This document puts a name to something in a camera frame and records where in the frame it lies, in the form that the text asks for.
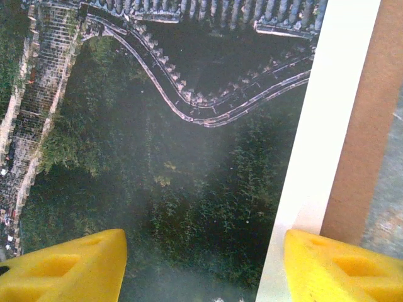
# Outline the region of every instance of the green vegetation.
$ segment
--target green vegetation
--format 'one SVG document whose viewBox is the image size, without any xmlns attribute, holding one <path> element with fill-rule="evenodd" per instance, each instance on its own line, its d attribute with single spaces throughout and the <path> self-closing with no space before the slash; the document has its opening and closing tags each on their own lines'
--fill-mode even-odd
<svg viewBox="0 0 403 302">
<path fill-rule="evenodd" d="M 116 41 L 91 39 L 23 210 L 25 252 L 123 228 L 120 301 L 254 301 L 301 95 L 202 128 L 174 115 Z"/>
<path fill-rule="evenodd" d="M 10 100 L 14 77 L 18 71 L 24 37 L 28 28 L 26 12 L 19 0 L 0 3 L 0 119 Z"/>
</svg>

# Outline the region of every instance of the brown cardboard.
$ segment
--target brown cardboard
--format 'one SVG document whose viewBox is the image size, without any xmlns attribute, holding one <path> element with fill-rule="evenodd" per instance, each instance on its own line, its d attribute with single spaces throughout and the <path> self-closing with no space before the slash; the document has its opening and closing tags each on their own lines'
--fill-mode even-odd
<svg viewBox="0 0 403 302">
<path fill-rule="evenodd" d="M 327 205 L 322 236 L 355 245 L 361 242 L 403 81 L 402 29 L 401 2 L 383 0 Z"/>
</svg>

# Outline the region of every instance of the poster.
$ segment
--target poster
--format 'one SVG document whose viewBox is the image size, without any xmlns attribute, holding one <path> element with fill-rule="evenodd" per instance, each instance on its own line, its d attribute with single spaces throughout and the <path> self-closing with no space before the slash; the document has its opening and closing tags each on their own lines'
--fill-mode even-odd
<svg viewBox="0 0 403 302">
<path fill-rule="evenodd" d="M 255 301 L 327 1 L 6 4 L 6 257 L 123 228 L 120 301 Z"/>
</svg>

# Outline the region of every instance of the gray surface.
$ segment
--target gray surface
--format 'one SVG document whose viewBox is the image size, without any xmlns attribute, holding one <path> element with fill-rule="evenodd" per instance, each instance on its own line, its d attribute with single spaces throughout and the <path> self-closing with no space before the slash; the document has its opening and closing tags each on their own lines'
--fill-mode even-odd
<svg viewBox="0 0 403 302">
<path fill-rule="evenodd" d="M 403 259 L 403 89 L 400 90 L 361 246 Z"/>
</svg>

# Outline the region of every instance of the white cardboard edge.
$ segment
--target white cardboard edge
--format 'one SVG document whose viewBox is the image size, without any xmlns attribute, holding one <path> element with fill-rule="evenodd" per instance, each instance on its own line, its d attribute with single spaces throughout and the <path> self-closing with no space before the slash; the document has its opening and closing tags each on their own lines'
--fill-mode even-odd
<svg viewBox="0 0 403 302">
<path fill-rule="evenodd" d="M 256 302 L 291 302 L 289 229 L 319 234 L 381 0 L 329 0 Z"/>
</svg>

